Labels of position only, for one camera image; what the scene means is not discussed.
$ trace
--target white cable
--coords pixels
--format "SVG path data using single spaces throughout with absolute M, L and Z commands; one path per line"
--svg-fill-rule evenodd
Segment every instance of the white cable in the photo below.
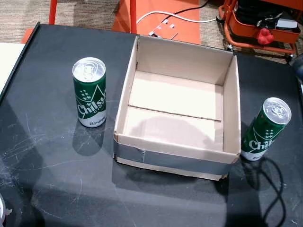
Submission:
M 150 15 L 150 14 L 153 14 L 153 13 L 160 13 L 160 14 L 166 14 L 166 15 L 171 15 L 173 17 L 176 17 L 176 18 L 179 18 L 181 20 L 186 20 L 186 21 L 189 21 L 189 22 L 194 22 L 194 23 L 207 23 L 207 22 L 211 22 L 211 21 L 214 21 L 216 19 L 211 19 L 211 20 L 205 20 L 205 21 L 199 21 L 199 20 L 191 20 L 191 19 L 187 19 L 187 18 L 184 18 L 184 17 L 180 17 L 176 14 L 173 14 L 173 13 L 168 13 L 168 12 L 163 12 L 163 11 L 152 11 L 152 12 L 149 12 L 147 14 L 144 14 L 142 17 L 140 17 L 138 20 L 137 20 L 137 24 L 146 16 Z

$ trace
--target gray duct tape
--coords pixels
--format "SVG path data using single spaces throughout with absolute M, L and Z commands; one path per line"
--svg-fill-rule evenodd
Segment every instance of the gray duct tape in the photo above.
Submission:
M 228 174 L 231 166 L 233 165 L 141 150 L 135 147 L 119 144 L 115 140 L 114 152 L 117 157 L 135 162 L 215 175 Z

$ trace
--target green can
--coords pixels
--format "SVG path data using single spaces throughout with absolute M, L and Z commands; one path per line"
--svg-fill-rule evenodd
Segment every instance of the green can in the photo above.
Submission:
M 86 127 L 106 120 L 106 68 L 98 58 L 82 58 L 73 68 L 78 119 Z
M 279 98 L 268 98 L 247 129 L 241 142 L 241 155 L 249 161 L 260 159 L 289 123 L 292 112 Z

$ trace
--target orange floor mat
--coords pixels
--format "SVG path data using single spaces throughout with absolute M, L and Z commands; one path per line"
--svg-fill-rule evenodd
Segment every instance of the orange floor mat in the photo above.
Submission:
M 199 0 L 137 0 L 137 18 L 150 11 L 166 11 L 175 13 L 187 8 L 199 6 Z M 116 15 L 112 30 L 121 32 L 130 32 L 130 6 L 129 0 L 120 0 L 118 13 Z M 200 9 L 194 9 L 178 14 L 179 16 L 192 20 L 200 20 Z M 167 17 L 163 14 L 151 14 L 145 17 L 137 24 L 137 33 L 148 35 L 149 32 Z M 179 40 L 188 43 L 201 44 L 200 24 L 187 22 L 178 18 L 170 17 L 168 25 L 174 24 L 174 28 L 165 27 L 159 34 L 163 38 L 174 36 L 173 40 Z

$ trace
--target can lid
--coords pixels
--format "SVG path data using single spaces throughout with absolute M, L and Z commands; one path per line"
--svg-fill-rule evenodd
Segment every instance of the can lid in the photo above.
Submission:
M 263 111 L 269 120 L 276 124 L 288 124 L 292 118 L 292 112 L 286 102 L 275 97 L 264 101 Z
M 105 64 L 98 58 L 82 58 L 74 64 L 72 73 L 81 82 L 95 82 L 104 76 Z

